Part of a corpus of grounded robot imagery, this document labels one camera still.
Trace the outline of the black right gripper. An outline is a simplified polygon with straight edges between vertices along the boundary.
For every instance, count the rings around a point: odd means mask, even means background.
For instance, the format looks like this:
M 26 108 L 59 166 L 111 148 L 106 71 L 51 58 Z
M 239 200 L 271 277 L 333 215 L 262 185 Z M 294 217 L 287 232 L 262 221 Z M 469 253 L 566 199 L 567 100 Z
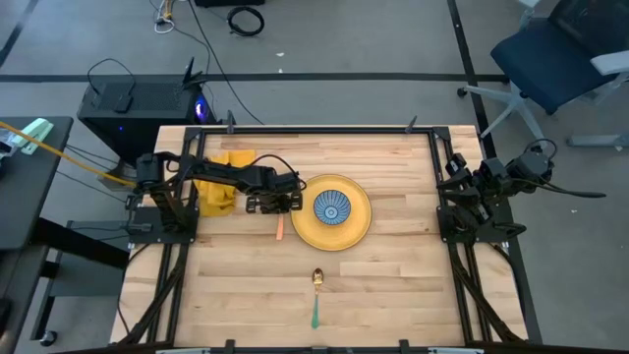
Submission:
M 463 210 L 463 219 L 485 224 L 493 217 L 491 206 L 505 199 L 509 176 L 497 158 L 485 159 L 471 172 L 461 153 L 454 153 L 446 163 L 450 178 L 439 182 L 436 189 L 445 199 L 443 209 Z

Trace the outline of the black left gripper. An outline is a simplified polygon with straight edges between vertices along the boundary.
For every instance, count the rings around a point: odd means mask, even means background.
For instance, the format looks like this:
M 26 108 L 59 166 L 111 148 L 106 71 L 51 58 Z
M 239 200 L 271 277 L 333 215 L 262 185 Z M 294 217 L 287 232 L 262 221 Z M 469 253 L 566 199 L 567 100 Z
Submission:
M 256 169 L 247 176 L 246 184 L 247 213 L 281 214 L 303 207 L 298 172 L 278 174 L 274 169 Z

